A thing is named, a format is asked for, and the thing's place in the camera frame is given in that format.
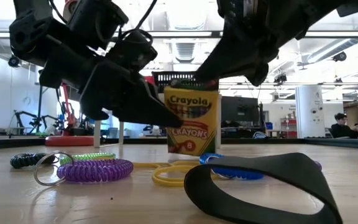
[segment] green spiral keychain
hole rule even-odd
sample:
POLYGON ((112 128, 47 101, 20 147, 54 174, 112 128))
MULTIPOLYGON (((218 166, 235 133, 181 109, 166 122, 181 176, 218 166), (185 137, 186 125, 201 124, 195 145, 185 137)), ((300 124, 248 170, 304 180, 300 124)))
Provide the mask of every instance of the green spiral keychain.
MULTIPOLYGON (((75 160, 95 160, 95 159, 115 159, 114 153, 100 152, 100 153, 89 153, 82 155, 72 155, 75 160)), ((71 162, 71 159, 67 156, 60 159, 60 165, 71 162)))

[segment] crayola crayon box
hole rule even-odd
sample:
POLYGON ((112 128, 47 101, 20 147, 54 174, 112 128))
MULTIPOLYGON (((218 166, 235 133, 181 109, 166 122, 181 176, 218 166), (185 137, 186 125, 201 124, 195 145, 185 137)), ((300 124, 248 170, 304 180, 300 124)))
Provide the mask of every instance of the crayola crayon box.
POLYGON ((167 128, 168 151, 200 156, 215 152, 218 91, 165 87, 165 105, 184 120, 181 128, 167 128))

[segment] blue keychain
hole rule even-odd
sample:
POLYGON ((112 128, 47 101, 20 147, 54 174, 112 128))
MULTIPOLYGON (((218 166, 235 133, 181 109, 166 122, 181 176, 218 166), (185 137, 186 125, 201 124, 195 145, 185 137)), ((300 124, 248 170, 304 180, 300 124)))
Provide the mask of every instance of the blue keychain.
MULTIPOLYGON (((200 164, 208 163, 209 161, 223 157, 223 155, 220 154, 213 154, 213 153, 206 153, 200 156, 200 164)), ((223 179, 231 179, 231 178, 241 178, 244 180, 259 180, 264 177, 263 174, 256 173, 256 172, 250 172, 250 171, 244 171, 244 170, 232 170, 232 169, 225 169, 225 168, 214 168, 212 171, 222 177, 223 179)))

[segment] computer monitor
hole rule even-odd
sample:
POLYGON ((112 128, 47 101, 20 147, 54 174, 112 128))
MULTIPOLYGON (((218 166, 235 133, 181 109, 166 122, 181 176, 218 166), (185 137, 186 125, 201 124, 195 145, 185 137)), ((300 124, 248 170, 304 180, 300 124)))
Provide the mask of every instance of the computer monitor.
POLYGON ((259 109, 257 98, 238 96, 222 96, 221 102, 222 121, 252 122, 253 126, 259 125, 259 109))

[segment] purple spiral keychain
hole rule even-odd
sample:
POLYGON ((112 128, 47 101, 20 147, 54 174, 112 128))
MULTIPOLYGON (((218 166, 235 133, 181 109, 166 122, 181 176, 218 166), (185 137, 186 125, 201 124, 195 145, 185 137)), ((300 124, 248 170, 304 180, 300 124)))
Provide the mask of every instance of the purple spiral keychain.
POLYGON ((59 178, 70 182, 107 182, 127 177, 134 165, 124 159, 74 161, 57 169, 59 178))

